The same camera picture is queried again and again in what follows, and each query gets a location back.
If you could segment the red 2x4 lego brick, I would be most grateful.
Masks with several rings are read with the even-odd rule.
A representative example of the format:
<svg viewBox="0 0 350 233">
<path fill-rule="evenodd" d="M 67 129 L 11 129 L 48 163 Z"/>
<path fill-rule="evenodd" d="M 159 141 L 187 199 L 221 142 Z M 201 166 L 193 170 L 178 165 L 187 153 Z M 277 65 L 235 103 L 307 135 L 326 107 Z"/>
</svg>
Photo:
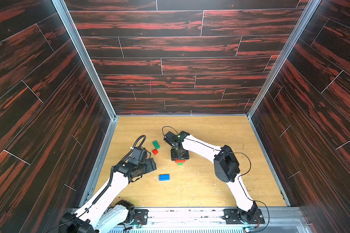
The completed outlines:
<svg viewBox="0 0 350 233">
<path fill-rule="evenodd" d="M 186 162 L 186 160 L 178 160 L 178 159 L 175 160 L 175 163 L 184 163 L 184 162 Z"/>
</svg>

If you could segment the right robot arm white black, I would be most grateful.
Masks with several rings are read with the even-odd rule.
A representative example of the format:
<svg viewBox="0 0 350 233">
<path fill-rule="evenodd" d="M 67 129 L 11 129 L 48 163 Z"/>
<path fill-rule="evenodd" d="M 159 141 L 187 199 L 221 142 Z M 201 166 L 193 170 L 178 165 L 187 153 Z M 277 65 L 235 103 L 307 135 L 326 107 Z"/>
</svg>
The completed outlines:
<svg viewBox="0 0 350 233">
<path fill-rule="evenodd" d="M 216 177 L 229 187 L 241 216 L 247 220 L 254 218 L 258 210 L 257 204 L 243 183 L 239 162 L 229 146 L 221 147 L 206 143 L 185 131 L 178 135 L 168 132 L 164 135 L 164 141 L 172 147 L 173 161 L 186 158 L 189 152 L 193 152 L 212 162 Z"/>
</svg>

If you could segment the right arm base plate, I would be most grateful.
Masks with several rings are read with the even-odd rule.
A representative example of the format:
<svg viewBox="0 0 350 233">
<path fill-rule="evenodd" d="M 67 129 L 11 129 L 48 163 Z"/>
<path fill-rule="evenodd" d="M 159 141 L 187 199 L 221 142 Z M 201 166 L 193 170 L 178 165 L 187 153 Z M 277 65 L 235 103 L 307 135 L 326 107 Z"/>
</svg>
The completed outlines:
<svg viewBox="0 0 350 233">
<path fill-rule="evenodd" d="M 261 209 L 257 209 L 252 215 L 239 208 L 224 209 L 223 212 L 222 219 L 226 221 L 226 224 L 265 224 Z"/>
</svg>

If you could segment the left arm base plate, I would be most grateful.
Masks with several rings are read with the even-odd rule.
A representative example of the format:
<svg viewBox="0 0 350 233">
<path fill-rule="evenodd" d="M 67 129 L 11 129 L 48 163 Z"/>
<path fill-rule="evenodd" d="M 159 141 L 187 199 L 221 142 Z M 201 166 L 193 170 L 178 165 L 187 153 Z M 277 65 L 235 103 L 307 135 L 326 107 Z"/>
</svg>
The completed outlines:
<svg viewBox="0 0 350 233">
<path fill-rule="evenodd" d="M 148 209 L 134 209 L 132 225 L 146 225 L 148 222 Z"/>
</svg>

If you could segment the blue 2x4 lego brick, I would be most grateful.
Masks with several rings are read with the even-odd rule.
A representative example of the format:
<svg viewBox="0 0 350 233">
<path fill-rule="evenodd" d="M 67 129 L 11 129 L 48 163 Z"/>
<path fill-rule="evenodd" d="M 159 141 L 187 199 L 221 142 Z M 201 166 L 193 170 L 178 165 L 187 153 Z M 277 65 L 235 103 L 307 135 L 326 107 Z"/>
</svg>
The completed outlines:
<svg viewBox="0 0 350 233">
<path fill-rule="evenodd" d="M 170 175 L 169 175 L 169 174 L 162 174 L 162 175 L 159 175 L 159 176 L 158 176 L 158 180 L 159 180 L 160 182 L 169 181 L 169 180 L 170 180 Z"/>
</svg>

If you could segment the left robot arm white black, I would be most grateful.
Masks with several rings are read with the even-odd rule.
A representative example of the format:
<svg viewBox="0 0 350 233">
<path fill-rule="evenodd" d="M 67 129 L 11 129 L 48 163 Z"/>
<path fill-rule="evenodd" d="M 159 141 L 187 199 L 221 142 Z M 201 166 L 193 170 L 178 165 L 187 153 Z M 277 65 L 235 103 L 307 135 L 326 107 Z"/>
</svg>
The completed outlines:
<svg viewBox="0 0 350 233">
<path fill-rule="evenodd" d="M 121 200 L 111 207 L 118 194 L 133 178 L 155 171 L 153 158 L 140 162 L 113 166 L 105 186 L 73 214 L 65 213 L 59 222 L 59 233 L 108 233 L 118 225 L 129 226 L 145 223 L 142 215 L 135 214 L 135 205 Z"/>
</svg>

